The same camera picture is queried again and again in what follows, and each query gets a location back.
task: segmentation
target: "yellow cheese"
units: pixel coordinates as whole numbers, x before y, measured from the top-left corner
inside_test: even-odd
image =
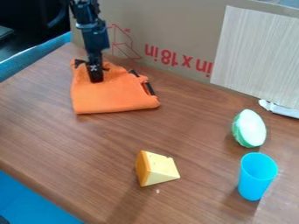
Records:
[[[179,173],[172,157],[165,157],[141,150],[136,160],[136,173],[140,186],[179,179]]]

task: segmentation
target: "blue surface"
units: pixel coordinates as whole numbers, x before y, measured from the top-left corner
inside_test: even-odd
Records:
[[[0,215],[10,224],[82,223],[0,171]]]
[[[71,32],[20,52],[0,63],[0,82],[71,41]]]
[[[299,0],[281,0],[278,4],[299,8]]]
[[[259,152],[246,154],[240,160],[239,194],[246,200],[259,200],[277,172],[272,158]]]

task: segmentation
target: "wooden panel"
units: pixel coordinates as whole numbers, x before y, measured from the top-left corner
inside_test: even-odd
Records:
[[[228,6],[211,83],[299,109],[299,19]]]
[[[256,99],[137,65],[162,106],[105,115],[75,115],[69,97],[72,58],[65,45],[0,84],[0,168],[87,223],[299,223],[299,125]],[[242,155],[233,117],[254,109],[266,122],[259,149],[280,168],[260,203],[236,192]],[[181,179],[141,188],[139,150],[174,158]]]

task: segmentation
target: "orange cloth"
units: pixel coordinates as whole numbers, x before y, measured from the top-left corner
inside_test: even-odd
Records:
[[[92,83],[85,63],[75,68],[71,62],[73,83],[71,97],[76,114],[108,113],[135,109],[153,109],[160,103],[143,88],[146,76],[135,77],[123,67],[104,62],[104,81]]]

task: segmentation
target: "cardboard wall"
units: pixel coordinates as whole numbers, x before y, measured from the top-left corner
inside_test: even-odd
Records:
[[[299,10],[247,0],[101,0],[108,53],[209,81],[227,5],[299,18]],[[72,19],[73,42],[83,46]]]

